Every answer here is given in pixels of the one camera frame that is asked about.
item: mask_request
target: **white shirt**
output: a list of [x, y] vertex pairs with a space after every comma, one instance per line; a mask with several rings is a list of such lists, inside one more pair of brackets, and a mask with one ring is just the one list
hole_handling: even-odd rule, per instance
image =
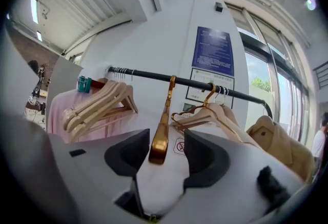
[[321, 130], [319, 130], [314, 136], [311, 150], [314, 157], [322, 158], [325, 139], [326, 136]]

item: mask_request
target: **person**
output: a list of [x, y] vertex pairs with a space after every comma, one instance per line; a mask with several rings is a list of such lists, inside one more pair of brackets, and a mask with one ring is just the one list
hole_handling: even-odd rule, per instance
[[[38, 72], [39, 72], [38, 62], [36, 60], [31, 60], [27, 64], [30, 66], [30, 68], [37, 75]], [[36, 111], [40, 111], [41, 110], [41, 105], [40, 105], [40, 102], [39, 102], [38, 98], [36, 96], [33, 97], [31, 95], [29, 97], [27, 103], [26, 103], [26, 108], [36, 110]]]
[[318, 166], [322, 162], [327, 132], [328, 132], [328, 112], [325, 112], [321, 119], [321, 128], [314, 136], [312, 150], [311, 150], [315, 158], [315, 163]]

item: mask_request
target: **beige coat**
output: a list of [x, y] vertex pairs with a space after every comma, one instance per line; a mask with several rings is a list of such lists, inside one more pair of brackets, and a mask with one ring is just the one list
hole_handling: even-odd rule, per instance
[[314, 158], [310, 150], [290, 138], [278, 123], [274, 123], [268, 116], [262, 116], [247, 133], [265, 151], [298, 174], [306, 183], [311, 183]]

